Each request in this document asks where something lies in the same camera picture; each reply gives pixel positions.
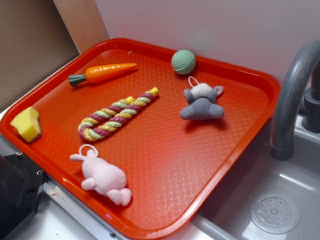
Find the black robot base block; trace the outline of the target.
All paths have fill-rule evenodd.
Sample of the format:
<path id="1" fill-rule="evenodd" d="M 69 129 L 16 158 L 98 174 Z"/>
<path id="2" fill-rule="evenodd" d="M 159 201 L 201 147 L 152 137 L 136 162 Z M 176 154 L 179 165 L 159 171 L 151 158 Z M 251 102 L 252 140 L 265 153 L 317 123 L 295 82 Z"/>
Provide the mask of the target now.
<path id="1" fill-rule="evenodd" d="M 44 170 L 27 155 L 0 157 L 0 238 L 9 239 L 38 211 Z"/>

